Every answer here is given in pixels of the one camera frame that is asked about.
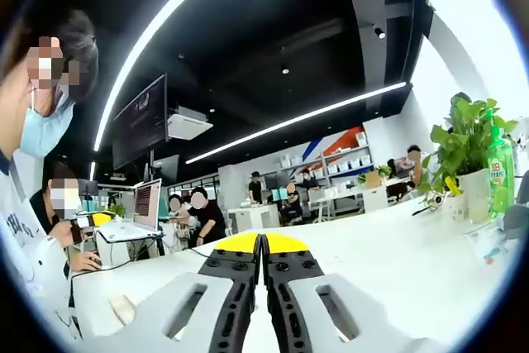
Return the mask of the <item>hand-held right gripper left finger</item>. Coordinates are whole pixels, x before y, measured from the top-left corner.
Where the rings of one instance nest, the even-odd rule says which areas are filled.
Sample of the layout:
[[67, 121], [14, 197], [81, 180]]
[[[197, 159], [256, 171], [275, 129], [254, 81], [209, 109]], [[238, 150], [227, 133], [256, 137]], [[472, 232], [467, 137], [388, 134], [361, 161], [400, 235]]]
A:
[[240, 352], [255, 304], [260, 236], [74, 277], [77, 352]]

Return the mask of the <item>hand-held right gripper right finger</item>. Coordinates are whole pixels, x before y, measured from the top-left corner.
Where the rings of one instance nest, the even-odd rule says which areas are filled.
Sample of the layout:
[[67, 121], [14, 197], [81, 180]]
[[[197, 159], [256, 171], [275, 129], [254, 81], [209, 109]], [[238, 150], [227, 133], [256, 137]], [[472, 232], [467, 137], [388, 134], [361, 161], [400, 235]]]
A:
[[302, 241], [262, 236], [267, 306], [282, 352], [442, 352], [394, 327], [384, 307], [339, 274], [326, 274]]

